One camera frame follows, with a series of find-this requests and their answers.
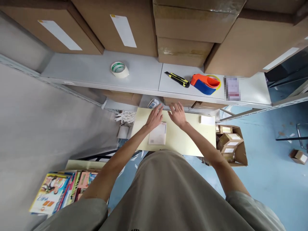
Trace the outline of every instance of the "hand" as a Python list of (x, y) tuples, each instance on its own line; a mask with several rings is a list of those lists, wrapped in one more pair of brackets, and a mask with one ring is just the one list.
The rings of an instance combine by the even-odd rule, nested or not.
[(171, 112), (168, 111), (168, 114), (171, 118), (171, 120), (178, 125), (181, 129), (184, 128), (184, 126), (186, 124), (188, 124), (188, 122), (186, 121), (186, 117), (185, 117), (185, 112), (184, 112), (184, 108), (183, 105), (178, 102), (176, 104), (172, 103), (172, 105), (169, 105)]
[(161, 114), (162, 110), (163, 107), (161, 107), (161, 104), (159, 104), (155, 109), (151, 111), (145, 124), (149, 132), (160, 125), (161, 121), (163, 120), (163, 115)]

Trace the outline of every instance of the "blue floor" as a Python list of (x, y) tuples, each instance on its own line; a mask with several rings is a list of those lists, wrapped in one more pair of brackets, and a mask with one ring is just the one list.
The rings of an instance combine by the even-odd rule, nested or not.
[[(269, 206), (280, 218), (287, 230), (308, 230), (308, 164), (295, 163), (288, 155), (293, 148), (300, 149), (299, 142), (275, 141), (279, 131), (290, 135), (295, 132), (296, 123), (305, 121), (303, 112), (307, 103), (291, 105), (276, 110), (234, 119), (223, 124), (241, 128), (247, 167), (234, 170), (255, 199)], [(187, 161), (204, 177), (221, 196), (225, 196), (212, 167), (208, 167), (194, 156), (185, 156)], [(113, 209), (129, 188), (136, 173), (135, 164), (141, 162), (141, 155), (129, 161), (123, 174), (112, 190), (109, 207)]]

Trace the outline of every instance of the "person's left hand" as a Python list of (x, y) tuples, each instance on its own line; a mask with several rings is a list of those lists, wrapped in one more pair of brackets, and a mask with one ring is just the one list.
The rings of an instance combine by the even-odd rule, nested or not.
[(159, 104), (155, 109), (153, 109), (148, 117), (148, 120), (145, 124), (148, 131), (152, 131), (158, 125), (160, 125), (163, 120), (163, 115), (161, 114), (163, 107)]

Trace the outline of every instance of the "gray wall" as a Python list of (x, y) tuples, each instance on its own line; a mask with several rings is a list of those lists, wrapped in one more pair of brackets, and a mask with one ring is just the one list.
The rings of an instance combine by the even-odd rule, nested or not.
[(114, 114), (0, 64), (1, 230), (31, 230), (28, 209), (48, 171), (116, 147)]

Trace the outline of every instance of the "gray t-shirt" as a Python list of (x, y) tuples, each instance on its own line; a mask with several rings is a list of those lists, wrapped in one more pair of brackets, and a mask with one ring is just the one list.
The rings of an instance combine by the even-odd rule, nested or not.
[(102, 199), (81, 199), (35, 230), (285, 230), (275, 213), (241, 192), (222, 198), (178, 153), (161, 150), (139, 165), (107, 216)]

